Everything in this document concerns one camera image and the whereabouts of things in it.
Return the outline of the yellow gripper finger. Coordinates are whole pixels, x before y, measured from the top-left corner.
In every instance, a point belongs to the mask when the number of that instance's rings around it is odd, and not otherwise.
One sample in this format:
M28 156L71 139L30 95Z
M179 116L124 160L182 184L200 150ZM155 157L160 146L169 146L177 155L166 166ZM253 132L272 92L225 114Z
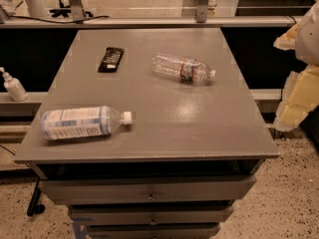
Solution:
M294 50L298 27L298 23L293 25L287 32L275 40L273 46L283 51Z
M292 71L286 79L274 128L292 131L319 106L319 67L308 65L301 73Z

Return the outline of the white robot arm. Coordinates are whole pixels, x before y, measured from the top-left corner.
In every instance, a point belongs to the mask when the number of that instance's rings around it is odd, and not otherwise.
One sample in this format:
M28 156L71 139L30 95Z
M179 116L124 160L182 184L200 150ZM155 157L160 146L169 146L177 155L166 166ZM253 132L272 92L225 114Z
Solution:
M294 50L296 58L306 64L301 73L289 74L275 114L275 129L291 131L319 106L319 2L273 46L283 51Z

